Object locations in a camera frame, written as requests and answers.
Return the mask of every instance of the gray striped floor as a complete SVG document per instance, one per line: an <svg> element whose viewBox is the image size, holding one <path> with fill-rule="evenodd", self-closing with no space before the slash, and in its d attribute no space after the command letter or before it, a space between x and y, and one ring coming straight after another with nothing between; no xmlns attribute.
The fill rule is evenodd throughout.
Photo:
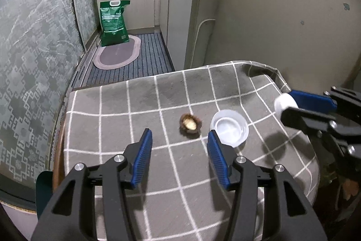
<svg viewBox="0 0 361 241"><path fill-rule="evenodd" d="M100 70L93 64L86 86L99 86L173 72L160 33L135 36L141 39L138 58L129 65L115 70Z"/></svg>

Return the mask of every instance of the green plastic package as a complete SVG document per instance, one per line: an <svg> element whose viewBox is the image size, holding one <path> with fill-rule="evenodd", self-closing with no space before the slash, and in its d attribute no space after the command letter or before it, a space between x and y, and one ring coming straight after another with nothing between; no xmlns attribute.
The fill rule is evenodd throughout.
<svg viewBox="0 0 361 241"><path fill-rule="evenodd" d="M125 28L124 7L130 0L111 0L100 3L100 20L102 22L102 46L114 45L129 41Z"/></svg>

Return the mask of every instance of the blue gripper pad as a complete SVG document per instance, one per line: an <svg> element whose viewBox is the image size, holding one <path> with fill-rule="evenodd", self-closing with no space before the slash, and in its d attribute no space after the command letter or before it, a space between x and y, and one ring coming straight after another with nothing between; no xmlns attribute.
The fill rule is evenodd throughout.
<svg viewBox="0 0 361 241"><path fill-rule="evenodd" d="M292 90L288 93L295 100L299 108L329 114L335 112L337 105L333 102L331 97L324 95L317 95L298 90Z"/></svg>
<svg viewBox="0 0 361 241"><path fill-rule="evenodd" d="M144 171L147 165L149 165L153 145L152 131L148 129L147 132L143 134L139 143L141 143L141 146L133 163L132 179L130 180L133 187L136 187L140 183Z"/></svg>
<svg viewBox="0 0 361 241"><path fill-rule="evenodd" d="M208 154L214 165L214 169L217 174L219 183L223 186L224 189L228 190L231 185L228 178L228 164L220 148L221 142L218 136L214 133L212 131L208 133Z"/></svg>

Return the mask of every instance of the white bag handle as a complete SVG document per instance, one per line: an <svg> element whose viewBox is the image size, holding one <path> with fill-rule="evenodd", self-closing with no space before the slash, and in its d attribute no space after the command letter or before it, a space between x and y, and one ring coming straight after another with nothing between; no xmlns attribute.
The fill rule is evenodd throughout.
<svg viewBox="0 0 361 241"><path fill-rule="evenodd" d="M110 4L112 7L117 7L117 6L120 5L120 0L111 0L111 1L109 2L109 4Z"/></svg>

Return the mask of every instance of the oval floor mat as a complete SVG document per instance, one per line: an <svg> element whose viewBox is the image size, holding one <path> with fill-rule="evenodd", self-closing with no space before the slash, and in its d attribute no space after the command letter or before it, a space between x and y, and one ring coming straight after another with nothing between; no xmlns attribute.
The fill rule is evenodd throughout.
<svg viewBox="0 0 361 241"><path fill-rule="evenodd" d="M129 35L129 41L99 47L94 56L94 65L101 70L124 67L134 61L140 52L140 38Z"/></svg>

